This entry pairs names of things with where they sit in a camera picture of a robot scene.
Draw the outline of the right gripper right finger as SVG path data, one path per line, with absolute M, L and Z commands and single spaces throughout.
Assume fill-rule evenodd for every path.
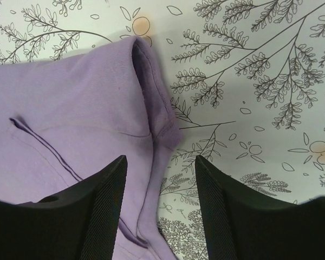
M 292 204 L 195 160 L 210 259 L 325 259 L 325 196 Z

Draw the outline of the purple t shirt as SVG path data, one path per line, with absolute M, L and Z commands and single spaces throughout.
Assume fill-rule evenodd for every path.
M 157 228 L 181 132 L 151 47 L 132 36 L 59 61 L 0 65 L 0 200 L 37 202 L 128 162 L 114 259 L 174 259 Z

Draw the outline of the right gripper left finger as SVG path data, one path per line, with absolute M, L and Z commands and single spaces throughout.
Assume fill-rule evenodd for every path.
M 0 201 L 0 259 L 111 259 L 126 175 L 122 155 L 36 203 Z

